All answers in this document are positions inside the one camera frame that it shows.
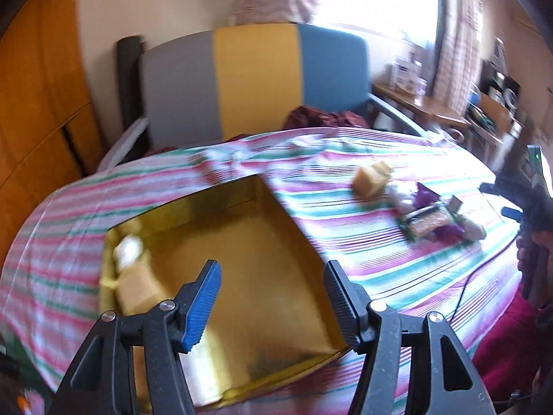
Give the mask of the person hand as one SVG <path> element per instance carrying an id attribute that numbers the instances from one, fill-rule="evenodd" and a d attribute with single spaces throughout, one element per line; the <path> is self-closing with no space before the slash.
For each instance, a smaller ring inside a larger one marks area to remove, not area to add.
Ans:
<path id="1" fill-rule="evenodd" d="M 517 268 L 527 275 L 533 272 L 532 285 L 525 299 L 535 308 L 552 302 L 552 232 L 535 231 L 516 238 Z"/>

